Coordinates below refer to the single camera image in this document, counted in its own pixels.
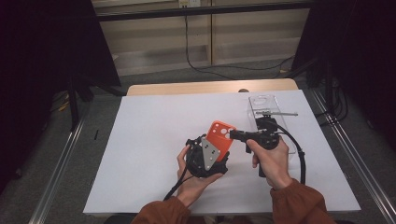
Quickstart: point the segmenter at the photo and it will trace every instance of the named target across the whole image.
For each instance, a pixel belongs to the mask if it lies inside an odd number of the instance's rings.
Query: orange sleeve
[[[191,211],[176,197],[165,202],[146,204],[132,221],[132,224],[184,224],[187,223]]]
[[[281,190],[271,189],[276,224],[335,223],[328,215],[323,195],[297,180]]]

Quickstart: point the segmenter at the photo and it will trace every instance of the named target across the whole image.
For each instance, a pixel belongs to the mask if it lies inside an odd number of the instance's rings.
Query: hand
[[[254,152],[253,168],[260,163],[262,171],[267,176],[268,184],[275,190],[283,189],[291,184],[289,175],[289,147],[279,137],[279,144],[272,150],[266,150],[254,140],[247,140],[247,145]]]
[[[190,145],[187,145],[181,150],[180,154],[178,154],[177,156],[177,162],[178,162],[177,178],[181,177],[181,174],[183,173],[186,167],[186,161],[184,160],[184,157],[186,156],[189,148]],[[189,171],[187,171],[183,179],[183,181],[184,180],[186,181],[183,182],[183,184],[178,188],[177,197],[181,202],[184,203],[184,205],[186,205],[186,207],[189,207],[195,201],[197,201],[197,199],[201,196],[202,192],[204,192],[204,189],[207,186],[209,186],[211,183],[215,182],[217,179],[219,179],[222,176],[223,174],[214,174],[207,178],[198,178],[192,176],[192,174]]]

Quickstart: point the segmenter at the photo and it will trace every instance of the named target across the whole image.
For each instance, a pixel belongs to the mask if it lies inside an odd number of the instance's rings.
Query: person
[[[254,152],[252,166],[256,168],[260,163],[266,175],[267,183],[272,187],[270,194],[273,201],[273,220],[275,224],[291,223],[335,223],[328,215],[323,195],[317,190],[300,184],[291,178],[289,168],[289,147],[280,139],[279,144],[272,150],[266,150],[254,140],[247,140],[247,145]],[[184,157],[189,146],[184,147],[177,156],[181,176],[186,162]],[[191,177],[186,173],[185,179]],[[188,223],[191,206],[199,199],[205,188],[222,174],[215,174],[207,178],[191,177],[177,190],[177,196],[164,202],[152,202],[145,205],[134,218],[132,224],[141,223]]]

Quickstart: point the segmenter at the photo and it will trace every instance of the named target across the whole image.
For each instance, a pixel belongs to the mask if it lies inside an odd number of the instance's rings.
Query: white table
[[[162,200],[177,181],[176,156],[186,140],[207,132],[214,120],[248,131],[248,97],[264,94],[273,94],[282,112],[299,113],[284,119],[305,152],[306,185],[324,195],[329,211],[360,210],[302,91],[266,91],[123,97],[84,213],[137,213]],[[245,145],[233,141],[230,152],[228,173],[205,190],[192,213],[272,212],[270,187],[251,168]],[[300,179],[297,155],[290,174]]]

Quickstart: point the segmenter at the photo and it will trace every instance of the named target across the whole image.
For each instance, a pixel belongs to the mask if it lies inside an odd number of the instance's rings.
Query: brown sleeve
[[[190,210],[176,197],[171,197],[165,202],[153,202],[146,204],[132,221],[139,223],[172,223],[184,224],[190,216]]]
[[[281,190],[271,189],[276,224],[334,223],[328,215],[323,195],[297,180]]]

